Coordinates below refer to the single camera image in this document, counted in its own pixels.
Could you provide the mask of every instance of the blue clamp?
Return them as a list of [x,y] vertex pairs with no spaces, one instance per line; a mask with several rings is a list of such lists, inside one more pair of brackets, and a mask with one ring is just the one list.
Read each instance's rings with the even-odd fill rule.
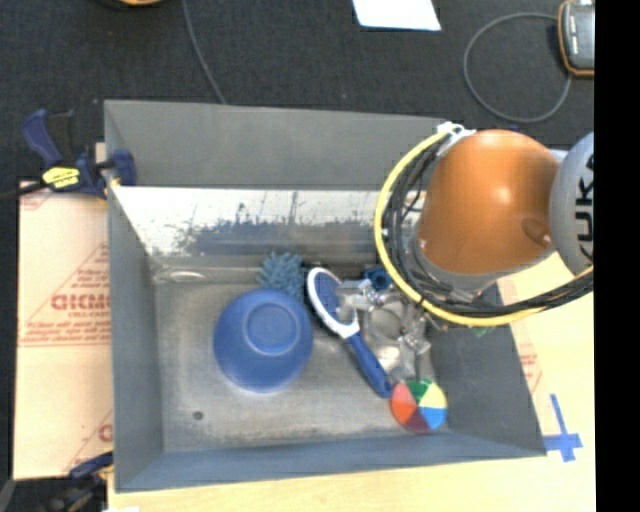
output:
[[47,119],[47,111],[40,109],[22,125],[27,145],[44,160],[44,185],[54,192],[80,192],[105,199],[104,169],[115,169],[121,185],[136,184],[136,166],[128,150],[117,149],[110,159],[100,163],[96,163],[88,152],[65,158],[49,133]]
[[72,480],[87,478],[112,465],[113,451],[109,451],[73,467],[71,471],[69,471],[69,478]]

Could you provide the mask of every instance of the black object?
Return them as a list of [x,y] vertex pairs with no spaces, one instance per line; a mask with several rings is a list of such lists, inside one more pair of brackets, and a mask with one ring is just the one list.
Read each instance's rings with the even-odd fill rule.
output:
[[94,475],[77,482],[74,486],[59,492],[45,504],[38,505],[33,512],[79,512],[92,507],[96,500],[106,502],[104,481]]
[[596,5],[566,0],[558,13],[562,60],[577,76],[593,76],[596,60]]

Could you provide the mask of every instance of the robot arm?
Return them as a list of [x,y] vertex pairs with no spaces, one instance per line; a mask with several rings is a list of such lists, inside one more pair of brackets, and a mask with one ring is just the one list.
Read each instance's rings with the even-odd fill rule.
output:
[[[381,191],[374,237],[395,285],[432,315],[475,327],[509,323],[592,291],[593,137],[562,161],[506,130],[473,133],[440,155],[460,130],[447,124],[418,144]],[[411,225],[415,201],[408,197],[423,181],[426,199]],[[555,249],[576,275],[572,281],[515,304],[483,297],[496,279]]]

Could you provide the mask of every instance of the black cable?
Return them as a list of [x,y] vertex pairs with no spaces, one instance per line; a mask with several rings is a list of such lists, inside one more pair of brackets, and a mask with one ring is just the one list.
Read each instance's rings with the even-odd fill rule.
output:
[[567,79],[565,80],[564,88],[562,90],[562,93],[560,94],[560,98],[556,101],[555,105],[549,111],[547,111],[544,114],[541,114],[539,116],[535,116],[535,117],[516,117],[516,116],[511,116],[509,114],[505,114],[504,112],[501,112],[500,110],[496,109],[495,107],[492,107],[491,105],[489,105],[489,103],[487,103],[485,100],[482,99],[480,94],[473,87],[473,84],[471,82],[471,78],[470,78],[470,75],[469,75],[469,54],[471,53],[471,49],[473,48],[473,45],[476,43],[478,38],[482,34],[484,34],[487,30],[495,27],[496,25],[498,25],[500,23],[503,23],[503,22],[506,22],[506,21],[517,19],[517,18],[540,18],[540,19],[545,19],[545,20],[552,20],[552,21],[554,21],[556,23],[558,21],[554,16],[551,16],[550,14],[540,14],[540,13],[533,13],[533,12],[521,12],[521,13],[509,14],[507,16],[503,16],[501,18],[493,20],[490,23],[487,23],[478,32],[476,32],[476,34],[471,38],[471,40],[469,41],[467,47],[465,48],[464,57],[463,57],[463,60],[462,60],[462,73],[463,73],[464,81],[465,81],[467,87],[469,88],[469,90],[471,91],[471,94],[473,95],[473,97],[476,99],[476,101],[478,103],[480,103],[480,105],[482,105],[484,108],[486,108],[489,112],[491,112],[492,114],[495,114],[498,117],[502,117],[503,119],[506,119],[507,121],[512,121],[512,122],[515,122],[515,123],[523,123],[523,124],[525,124],[525,123],[537,123],[537,122],[544,121],[545,119],[548,119],[549,117],[551,117],[553,114],[555,114],[558,111],[558,109],[564,103],[565,99],[567,98],[567,96],[569,94],[569,89],[571,87],[571,75],[569,73],[567,73]]
[[[390,232],[397,232],[398,226],[391,226],[388,230]],[[421,295],[423,299],[451,313],[465,314],[467,316],[473,317],[509,314],[535,307],[552,309],[567,304],[568,302],[571,302],[572,300],[575,300],[579,297],[582,297],[593,289],[592,275],[587,274],[536,297],[532,297],[530,299],[519,301],[506,306],[496,305],[493,302],[485,300],[482,296],[472,302],[463,302],[453,299],[450,295],[447,295],[444,298],[439,298],[434,295],[434,285],[440,287],[438,291],[441,294],[450,293],[451,291],[453,291],[453,288],[444,286],[442,283],[439,283],[433,278],[429,279],[427,276],[425,276],[427,277],[428,281],[430,281],[429,286],[424,286],[424,282],[420,283],[418,279],[416,279],[414,271],[409,268],[409,264],[407,262],[404,251],[396,251],[396,258],[396,268],[398,268],[403,278],[407,280],[407,282],[418,292],[418,294]],[[429,294],[425,293],[426,288],[430,288]]]
[[196,37],[195,31],[193,30],[193,23],[191,21],[191,13],[189,12],[189,6],[187,5],[187,0],[182,0],[182,12],[184,13],[184,22],[187,26],[187,32],[189,33],[189,39],[191,40],[191,46],[193,46],[193,50],[196,52],[196,56],[198,57],[198,61],[200,62],[200,67],[202,71],[204,71],[205,76],[209,82],[209,85],[213,88],[218,101],[223,105],[227,104],[227,100],[225,99],[220,87],[218,86],[218,82],[213,77],[209,66],[207,65],[204,56],[202,55],[202,50],[200,49],[200,45],[198,44],[198,39]]
[[[399,269],[401,274],[406,275],[411,273],[409,270],[410,265],[407,262],[405,254],[406,248],[404,247],[402,239],[402,225],[409,213],[409,208],[412,208],[414,203],[412,202],[409,207],[406,207],[405,198],[414,187],[415,183],[424,176],[425,172],[429,169],[429,166],[435,161],[438,149],[440,149],[449,139],[449,136],[445,137],[433,147],[416,157],[414,162],[408,167],[407,171],[399,176],[398,183],[394,188],[387,205],[388,213],[384,217],[386,217],[385,220],[387,225],[388,253],[392,263]],[[417,286],[418,290],[425,288],[431,293],[439,293],[444,296],[448,295],[452,291],[451,287],[443,285],[435,279],[430,279],[426,275],[423,276],[422,282]]]
[[420,200],[420,194],[422,193],[422,189],[423,189],[424,172],[427,169],[427,167],[432,163],[434,158],[435,158],[435,153],[431,153],[427,158],[419,160],[417,165],[415,166],[416,167],[415,176],[413,172],[410,174],[411,178],[408,180],[409,184],[407,186],[407,190],[414,189],[416,184],[418,184],[418,188],[413,191],[415,196],[411,200],[411,202],[406,206],[402,206],[403,212],[400,218],[401,222],[404,222],[407,216],[411,212],[415,211],[414,207]]

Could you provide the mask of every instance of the yellow cable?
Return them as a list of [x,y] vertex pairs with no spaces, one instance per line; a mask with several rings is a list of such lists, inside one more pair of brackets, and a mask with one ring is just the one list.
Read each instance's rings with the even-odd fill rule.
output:
[[382,186],[382,190],[380,191],[380,195],[378,196],[376,210],[373,217],[373,236],[382,265],[389,273],[389,276],[400,291],[402,291],[414,302],[419,303],[425,310],[449,322],[466,325],[468,327],[495,327],[497,325],[508,324],[516,320],[520,320],[521,318],[525,318],[534,313],[543,311],[545,309],[544,307],[530,308],[515,313],[488,318],[474,318],[451,313],[424,299],[420,293],[414,290],[411,285],[409,285],[409,283],[407,283],[403,279],[403,277],[391,262],[391,258],[389,257],[389,253],[387,252],[387,249],[385,247],[382,234],[382,215],[386,207],[387,196],[391,192],[391,189],[393,188],[395,182],[400,177],[405,168],[423,151],[439,142],[441,139],[449,135],[449,133],[450,132],[448,131],[441,131],[417,144],[396,164],[396,166],[389,174],[384,185]]

